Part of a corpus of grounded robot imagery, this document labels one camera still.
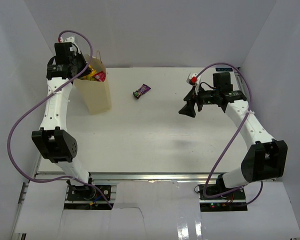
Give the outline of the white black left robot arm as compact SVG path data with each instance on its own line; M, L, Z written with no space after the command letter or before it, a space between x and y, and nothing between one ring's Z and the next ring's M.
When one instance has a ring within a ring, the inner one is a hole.
M67 108L73 84L68 81L74 76L90 73L83 54L73 41L57 42L55 56L47 64L47 93L43 120L39 130L33 131L31 139L41 156L56 164L71 178L82 183L78 193L89 200L95 196L96 187L88 182L90 174L76 158L77 141L67 130Z

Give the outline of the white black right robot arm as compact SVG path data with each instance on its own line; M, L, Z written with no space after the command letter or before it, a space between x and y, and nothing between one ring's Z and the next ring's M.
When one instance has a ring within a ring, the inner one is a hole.
M204 90L194 88L184 97L185 105L179 114L194 118L195 107L217 105L233 121L247 147L240 166L221 174L213 186L216 195L226 200L234 188L249 183L280 178L284 174L288 146L284 140L276 140L269 134L249 109L246 96L240 90Z

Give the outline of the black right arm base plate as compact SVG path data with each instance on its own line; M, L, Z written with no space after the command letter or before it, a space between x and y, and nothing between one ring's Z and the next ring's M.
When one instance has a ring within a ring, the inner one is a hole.
M219 190L217 186L214 184L209 184L206 189L206 197L204 195L204 184L198 184L194 188L194 192L199 194L199 198L201 200L245 200L246 195L243 189L233 191L231 193L225 194L224 192L228 191L229 189Z

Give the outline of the green Fox's spring candy bag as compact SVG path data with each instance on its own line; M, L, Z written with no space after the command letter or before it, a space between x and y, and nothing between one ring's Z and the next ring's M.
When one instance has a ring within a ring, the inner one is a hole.
M80 80L87 80L87 81L94 81L95 80L95 77L94 75L97 73L97 71L89 64L88 65L88 73L81 76L79 79Z

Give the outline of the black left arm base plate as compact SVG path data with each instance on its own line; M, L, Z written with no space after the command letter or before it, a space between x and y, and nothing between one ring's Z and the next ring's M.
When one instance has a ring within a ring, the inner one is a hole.
M111 185L96 185L100 189L104 197L109 201L111 199ZM104 201L102 194L90 186L71 185L68 187L66 200L67 201Z

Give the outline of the red small snack packet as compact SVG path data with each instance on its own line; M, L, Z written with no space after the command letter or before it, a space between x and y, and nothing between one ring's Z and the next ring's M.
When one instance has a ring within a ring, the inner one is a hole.
M106 80L106 73L103 71L100 71L100 72L97 72L96 74L94 74L93 77L97 82L104 82Z

